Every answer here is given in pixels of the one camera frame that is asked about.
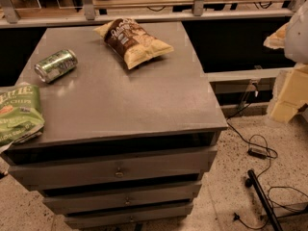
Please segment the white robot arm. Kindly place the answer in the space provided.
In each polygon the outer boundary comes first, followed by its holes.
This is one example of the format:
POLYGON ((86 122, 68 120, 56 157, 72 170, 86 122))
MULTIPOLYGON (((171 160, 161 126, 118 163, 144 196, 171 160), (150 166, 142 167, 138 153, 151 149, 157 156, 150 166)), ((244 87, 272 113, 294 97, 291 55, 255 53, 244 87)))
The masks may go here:
POLYGON ((288 123, 308 105, 308 1, 264 45, 282 48, 285 57, 295 62, 291 70, 282 70, 276 77, 267 109, 269 119, 288 123))

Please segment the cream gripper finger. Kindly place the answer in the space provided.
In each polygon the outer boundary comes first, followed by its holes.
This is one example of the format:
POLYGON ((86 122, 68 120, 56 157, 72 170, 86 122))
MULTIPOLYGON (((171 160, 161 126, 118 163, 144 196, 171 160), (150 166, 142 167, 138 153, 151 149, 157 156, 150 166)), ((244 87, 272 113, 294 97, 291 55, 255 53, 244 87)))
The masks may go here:
POLYGON ((295 115, 308 109, 308 70, 282 70, 275 79, 269 118, 288 123, 295 115))
POLYGON ((277 31, 268 36, 264 41, 264 45, 270 49, 284 49, 288 25, 289 23, 285 23, 277 31))

